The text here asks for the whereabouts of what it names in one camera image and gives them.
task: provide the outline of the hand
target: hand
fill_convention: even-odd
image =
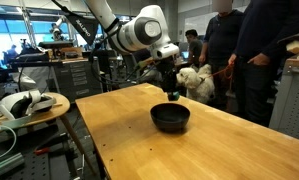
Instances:
[[[233,65],[235,63],[236,58],[237,58],[237,55],[232,54],[228,60],[228,64]]]
[[[203,64],[205,61],[206,61],[206,55],[201,54],[201,55],[199,56],[199,62],[200,62],[201,64]]]
[[[270,63],[270,58],[260,53],[257,56],[253,57],[252,59],[250,59],[248,63],[253,63],[257,66],[266,66]]]

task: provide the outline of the white dog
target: white dog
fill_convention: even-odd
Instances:
[[[196,73],[192,68],[182,68],[177,74],[177,82],[187,88],[187,98],[206,104],[213,96],[215,85],[209,64]]]

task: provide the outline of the metal workbench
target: metal workbench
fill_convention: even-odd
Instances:
[[[299,55],[285,63],[269,128],[299,139]]]

